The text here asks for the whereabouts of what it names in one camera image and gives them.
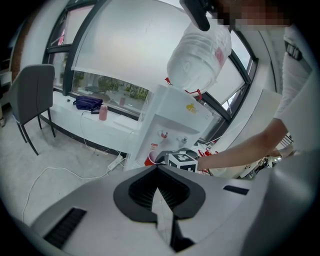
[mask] black slot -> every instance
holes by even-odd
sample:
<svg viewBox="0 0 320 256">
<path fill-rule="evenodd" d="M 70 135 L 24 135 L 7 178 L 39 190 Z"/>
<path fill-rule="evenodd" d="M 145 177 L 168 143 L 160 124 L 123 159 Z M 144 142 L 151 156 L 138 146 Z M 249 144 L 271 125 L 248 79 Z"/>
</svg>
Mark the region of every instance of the black slot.
<svg viewBox="0 0 320 256">
<path fill-rule="evenodd" d="M 230 186 L 230 185 L 225 186 L 223 189 L 226 191 L 230 191 L 230 192 L 237 193 L 244 196 L 249 192 L 249 189 L 241 188 L 237 186 Z"/>
<path fill-rule="evenodd" d="M 44 240 L 61 249 L 86 213 L 85 210 L 72 208 L 44 237 Z"/>
</svg>

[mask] pink water bottle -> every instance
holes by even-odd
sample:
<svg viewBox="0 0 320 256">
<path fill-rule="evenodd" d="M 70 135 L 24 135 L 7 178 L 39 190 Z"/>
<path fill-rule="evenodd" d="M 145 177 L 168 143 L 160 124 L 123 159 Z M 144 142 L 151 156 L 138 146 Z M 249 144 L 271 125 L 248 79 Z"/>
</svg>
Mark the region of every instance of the pink water bottle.
<svg viewBox="0 0 320 256">
<path fill-rule="evenodd" d="M 108 112 L 108 107 L 105 105 L 102 105 L 100 107 L 100 111 L 99 111 L 99 119 L 104 121 L 107 119 L 107 112 Z"/>
</svg>

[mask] red cup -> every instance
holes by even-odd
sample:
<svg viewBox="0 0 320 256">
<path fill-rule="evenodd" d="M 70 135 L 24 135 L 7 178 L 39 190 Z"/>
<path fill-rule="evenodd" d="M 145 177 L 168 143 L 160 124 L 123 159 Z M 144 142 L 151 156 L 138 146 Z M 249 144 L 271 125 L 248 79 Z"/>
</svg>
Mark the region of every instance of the red cup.
<svg viewBox="0 0 320 256">
<path fill-rule="evenodd" d="M 157 156 L 159 155 L 159 153 L 157 151 L 150 151 L 149 154 L 148 154 L 148 157 L 146 158 L 146 160 L 144 161 L 144 165 L 145 166 L 153 166 L 155 165 L 155 161 L 156 161 L 156 158 Z"/>
</svg>

